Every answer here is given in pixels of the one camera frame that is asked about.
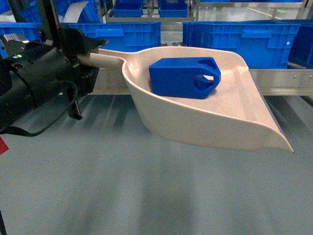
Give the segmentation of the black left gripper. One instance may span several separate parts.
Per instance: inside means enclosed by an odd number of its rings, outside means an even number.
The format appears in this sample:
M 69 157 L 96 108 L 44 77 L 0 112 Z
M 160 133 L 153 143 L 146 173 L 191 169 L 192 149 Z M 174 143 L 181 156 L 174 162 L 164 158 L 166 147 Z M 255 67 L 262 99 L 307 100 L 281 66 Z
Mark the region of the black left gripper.
M 87 37 L 76 28 L 60 27 L 58 33 L 66 55 L 87 55 L 108 43 Z M 72 66 L 62 52 L 34 41 L 25 44 L 23 51 L 7 56 L 4 61 L 12 77 L 12 88 L 4 96 L 15 105 L 38 108 L 62 92 L 76 94 L 75 84 L 80 97 L 92 93 L 99 68 L 82 65 L 77 58 Z

